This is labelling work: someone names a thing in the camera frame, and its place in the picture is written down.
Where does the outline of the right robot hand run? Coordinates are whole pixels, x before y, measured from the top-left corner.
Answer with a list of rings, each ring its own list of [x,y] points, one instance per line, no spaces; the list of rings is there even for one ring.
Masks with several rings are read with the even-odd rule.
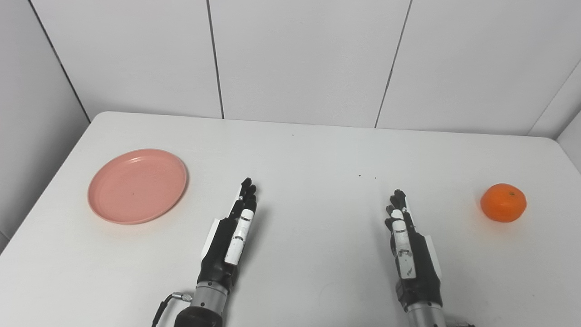
[[[417,303],[443,305],[441,280],[426,236],[413,222],[404,191],[397,189],[386,207],[384,224],[390,232],[390,248],[398,271],[396,294],[404,311]]]

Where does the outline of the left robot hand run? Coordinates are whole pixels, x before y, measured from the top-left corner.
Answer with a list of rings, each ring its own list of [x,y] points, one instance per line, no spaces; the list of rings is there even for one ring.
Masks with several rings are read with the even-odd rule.
[[[228,217],[212,224],[201,261],[197,283],[210,282],[231,292],[237,277],[241,253],[256,213],[256,186],[251,178],[241,182],[239,194]]]

